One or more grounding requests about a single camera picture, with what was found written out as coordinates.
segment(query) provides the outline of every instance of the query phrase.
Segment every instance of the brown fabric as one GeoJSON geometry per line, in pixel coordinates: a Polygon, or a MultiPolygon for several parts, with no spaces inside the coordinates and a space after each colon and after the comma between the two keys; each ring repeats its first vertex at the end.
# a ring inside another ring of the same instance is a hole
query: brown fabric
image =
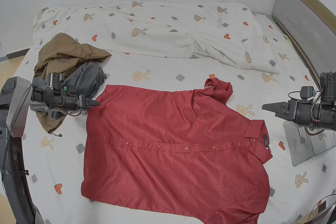
{"type": "MultiPolygon", "coordinates": [[[[66,33],[58,33],[39,52],[39,59],[34,68],[34,77],[45,79],[49,73],[61,73],[65,78],[79,66],[89,61],[103,62],[111,56],[89,44],[80,44],[66,33]]],[[[46,132],[55,131],[63,122],[65,115],[53,119],[48,113],[36,112],[41,126],[46,132]]]]}

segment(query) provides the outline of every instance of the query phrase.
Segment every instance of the white care tag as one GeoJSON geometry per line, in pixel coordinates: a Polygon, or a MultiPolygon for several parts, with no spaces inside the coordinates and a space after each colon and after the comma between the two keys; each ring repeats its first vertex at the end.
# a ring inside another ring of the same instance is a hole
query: white care tag
{"type": "Polygon", "coordinates": [[[286,155],[287,152],[284,151],[280,146],[279,146],[279,141],[273,140],[272,143],[270,143],[269,148],[272,152],[272,155],[278,160],[282,161],[286,155]]]}

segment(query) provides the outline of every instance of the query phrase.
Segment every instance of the gray garment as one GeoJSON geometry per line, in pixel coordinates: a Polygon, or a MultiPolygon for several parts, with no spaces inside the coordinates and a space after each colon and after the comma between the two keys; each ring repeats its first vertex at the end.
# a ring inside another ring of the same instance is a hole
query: gray garment
{"type": "MultiPolygon", "coordinates": [[[[78,94],[84,94],[86,98],[92,98],[98,92],[99,87],[104,83],[104,72],[95,62],[87,62],[82,64],[78,69],[69,75],[62,83],[61,88],[67,85],[75,85],[78,94]]],[[[36,87],[46,87],[47,83],[41,77],[33,78],[32,84],[36,87]]],[[[33,108],[33,111],[46,113],[44,108],[33,108]]],[[[63,113],[57,111],[48,111],[50,117],[59,119],[64,116],[63,113]]]]}

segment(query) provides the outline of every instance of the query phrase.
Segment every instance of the headboard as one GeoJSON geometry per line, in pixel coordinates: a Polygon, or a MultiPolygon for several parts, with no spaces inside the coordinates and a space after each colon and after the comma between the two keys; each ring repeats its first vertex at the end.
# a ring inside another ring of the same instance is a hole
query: headboard
{"type": "Polygon", "coordinates": [[[318,0],[276,0],[273,18],[320,85],[320,73],[336,71],[336,16],[318,0]]]}

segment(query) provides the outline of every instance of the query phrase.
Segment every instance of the bed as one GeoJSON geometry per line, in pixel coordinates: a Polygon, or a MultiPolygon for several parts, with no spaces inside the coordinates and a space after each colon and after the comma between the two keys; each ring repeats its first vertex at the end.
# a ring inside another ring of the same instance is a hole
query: bed
{"type": "MultiPolygon", "coordinates": [[[[67,33],[80,43],[112,54],[99,64],[105,72],[105,84],[97,96],[107,84],[182,91],[203,88],[207,78],[217,77],[233,86],[227,105],[251,120],[265,120],[271,142],[283,142],[287,152],[283,120],[261,106],[287,101],[287,94],[301,86],[317,89],[317,74],[332,68],[329,60],[321,66],[324,49],[313,57],[313,41],[303,34],[307,29],[318,25],[319,33],[335,40],[329,21],[297,1],[277,0],[272,18],[253,14],[237,3],[125,1],[46,8],[35,17],[33,46],[15,75],[31,80],[41,47],[57,33],[67,33]],[[290,10],[294,4],[302,10],[290,10]],[[298,29],[302,14],[311,17],[298,29]],[[134,79],[136,71],[141,79],[134,79]]],[[[45,133],[35,113],[28,111],[24,162],[30,172],[27,180],[32,200],[46,224],[200,223],[191,217],[123,208],[82,197],[86,117],[84,113],[75,119],[67,117],[56,131],[63,135],[60,138],[45,133]],[[47,146],[41,146],[43,139],[48,140],[47,146]]],[[[264,167],[271,192],[258,223],[299,220],[320,198],[334,193],[335,150],[297,167],[292,167],[289,153],[281,162],[276,158],[268,161],[264,167]],[[304,179],[299,186],[297,175],[304,179]]]]}

